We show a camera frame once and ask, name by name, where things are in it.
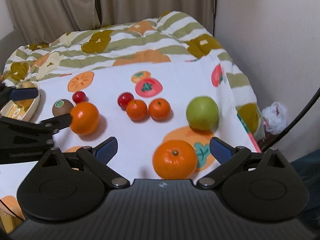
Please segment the large orange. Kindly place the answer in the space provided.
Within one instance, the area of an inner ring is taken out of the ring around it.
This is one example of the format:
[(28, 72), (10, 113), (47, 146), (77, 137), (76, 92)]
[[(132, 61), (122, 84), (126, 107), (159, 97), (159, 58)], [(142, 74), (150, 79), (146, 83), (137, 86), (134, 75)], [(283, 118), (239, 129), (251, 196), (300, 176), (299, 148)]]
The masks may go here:
[(183, 140), (169, 140), (153, 153), (152, 165), (162, 179), (188, 179), (196, 170), (197, 155), (191, 144)]
[(81, 102), (70, 111), (72, 122), (70, 129), (77, 135), (89, 135), (99, 125), (100, 114), (97, 107), (90, 102)]

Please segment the red cherry tomato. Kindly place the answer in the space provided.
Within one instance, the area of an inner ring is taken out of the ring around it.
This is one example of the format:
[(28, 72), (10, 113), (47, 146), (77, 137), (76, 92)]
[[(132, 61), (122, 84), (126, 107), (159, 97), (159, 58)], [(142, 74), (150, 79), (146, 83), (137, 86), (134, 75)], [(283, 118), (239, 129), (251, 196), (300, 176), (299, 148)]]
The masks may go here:
[(72, 95), (72, 100), (74, 103), (78, 104), (85, 102), (87, 100), (87, 96), (83, 91), (77, 91)]
[(126, 110), (127, 104), (134, 99), (134, 96), (132, 93), (125, 92), (120, 94), (120, 96), (117, 99), (117, 104), (122, 110)]

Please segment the small mandarin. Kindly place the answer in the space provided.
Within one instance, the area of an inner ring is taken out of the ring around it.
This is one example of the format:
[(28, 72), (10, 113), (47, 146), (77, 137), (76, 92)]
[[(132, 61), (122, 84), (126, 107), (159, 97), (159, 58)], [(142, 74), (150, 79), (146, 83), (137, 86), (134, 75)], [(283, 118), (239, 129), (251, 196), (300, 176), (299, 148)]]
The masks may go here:
[(133, 99), (127, 104), (126, 113), (132, 121), (142, 121), (148, 114), (147, 104), (143, 100)]
[(153, 120), (163, 121), (169, 117), (171, 113), (171, 105), (167, 100), (157, 98), (150, 102), (148, 110), (149, 115)]

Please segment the green apple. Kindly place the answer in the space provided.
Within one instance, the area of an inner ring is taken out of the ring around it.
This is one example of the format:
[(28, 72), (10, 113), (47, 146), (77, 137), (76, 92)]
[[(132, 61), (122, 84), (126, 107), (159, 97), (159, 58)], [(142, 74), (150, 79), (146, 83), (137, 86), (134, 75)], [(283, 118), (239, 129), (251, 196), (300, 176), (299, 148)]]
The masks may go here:
[(198, 96), (187, 105), (186, 119), (192, 129), (210, 130), (219, 120), (219, 108), (212, 98)]

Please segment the cream bowl with bear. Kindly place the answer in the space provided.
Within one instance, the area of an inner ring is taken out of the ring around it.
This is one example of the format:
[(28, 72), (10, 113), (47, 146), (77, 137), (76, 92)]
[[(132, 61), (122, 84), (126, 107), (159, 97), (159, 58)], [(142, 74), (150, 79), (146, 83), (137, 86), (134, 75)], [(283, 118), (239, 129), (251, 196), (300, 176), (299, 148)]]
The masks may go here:
[(35, 114), (39, 105), (40, 89), (38, 85), (33, 82), (23, 82), (16, 88), (36, 87), (39, 94), (35, 99), (16, 102), (9, 99), (9, 94), (13, 87), (16, 86), (7, 86), (4, 82), (1, 82), (1, 116), (16, 120), (29, 121)]

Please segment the brown kiwi with sticker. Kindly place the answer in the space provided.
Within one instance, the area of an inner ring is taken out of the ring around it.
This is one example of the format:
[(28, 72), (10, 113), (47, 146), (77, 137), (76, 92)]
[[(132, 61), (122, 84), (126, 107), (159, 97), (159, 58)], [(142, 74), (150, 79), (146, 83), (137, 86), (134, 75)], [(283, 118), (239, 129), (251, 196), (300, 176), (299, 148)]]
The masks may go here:
[(67, 99), (57, 100), (52, 106), (53, 116), (60, 116), (66, 113), (70, 113), (74, 105)]

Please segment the white plastic bag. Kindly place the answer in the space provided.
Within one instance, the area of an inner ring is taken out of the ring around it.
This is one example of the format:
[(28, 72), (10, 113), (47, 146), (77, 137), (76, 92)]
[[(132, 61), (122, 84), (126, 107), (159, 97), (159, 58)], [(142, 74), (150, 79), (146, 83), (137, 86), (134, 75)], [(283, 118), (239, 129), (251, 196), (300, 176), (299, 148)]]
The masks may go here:
[(280, 134), (287, 127), (287, 109), (275, 101), (262, 110), (265, 129), (272, 135)]

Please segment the beige curtain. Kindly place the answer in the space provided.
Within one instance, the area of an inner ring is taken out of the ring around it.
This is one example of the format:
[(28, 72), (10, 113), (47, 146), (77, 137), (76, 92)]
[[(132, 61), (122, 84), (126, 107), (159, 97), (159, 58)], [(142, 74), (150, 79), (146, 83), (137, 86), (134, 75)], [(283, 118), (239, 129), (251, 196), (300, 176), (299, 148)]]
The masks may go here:
[(181, 11), (208, 31), (216, 0), (5, 0), (14, 28), (26, 44), (49, 43), (70, 31), (138, 22)]

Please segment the white fruit-print cloth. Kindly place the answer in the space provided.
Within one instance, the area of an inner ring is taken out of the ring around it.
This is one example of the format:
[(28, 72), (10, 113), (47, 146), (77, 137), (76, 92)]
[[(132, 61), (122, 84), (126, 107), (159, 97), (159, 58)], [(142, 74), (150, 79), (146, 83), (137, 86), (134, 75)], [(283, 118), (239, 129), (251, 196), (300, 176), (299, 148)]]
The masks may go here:
[[(168, 99), (119, 99), (128, 118), (141, 124), (153, 119), (161, 124), (185, 117), (189, 129), (208, 139), (232, 144), (251, 142), (251, 135), (236, 112), (226, 72), (210, 60), (182, 68), (191, 80)], [(17, 191), (26, 220), (15, 237), (43, 239), (56, 231), (137, 231), (153, 228), (166, 233), (197, 233), (213, 229), (221, 207), (212, 191), (197, 189), (191, 176), (199, 159), (185, 140), (165, 139), (158, 147), (157, 128), (130, 129), (117, 125), (119, 138), (110, 137), (96, 147), (63, 153), (53, 135), (64, 128), (87, 136), (101, 121), (99, 109), (87, 101), (63, 108), (60, 115), (38, 124), (1, 117), (1, 163), (35, 161), (36, 165)]]

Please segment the green striped floral quilt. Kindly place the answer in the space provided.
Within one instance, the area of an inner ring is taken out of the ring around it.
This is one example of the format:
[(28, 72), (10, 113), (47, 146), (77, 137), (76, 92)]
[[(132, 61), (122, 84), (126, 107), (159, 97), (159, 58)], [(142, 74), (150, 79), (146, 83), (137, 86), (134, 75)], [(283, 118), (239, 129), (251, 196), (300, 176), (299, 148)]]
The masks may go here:
[(188, 14), (172, 11), (159, 18), (65, 33), (52, 43), (19, 46), (5, 60), (2, 79), (18, 85), (70, 76), (69, 92), (87, 88), (93, 72), (133, 63), (193, 62), (213, 53), (227, 76), (235, 107), (256, 140), (264, 137), (263, 115), (247, 76), (207, 29)]

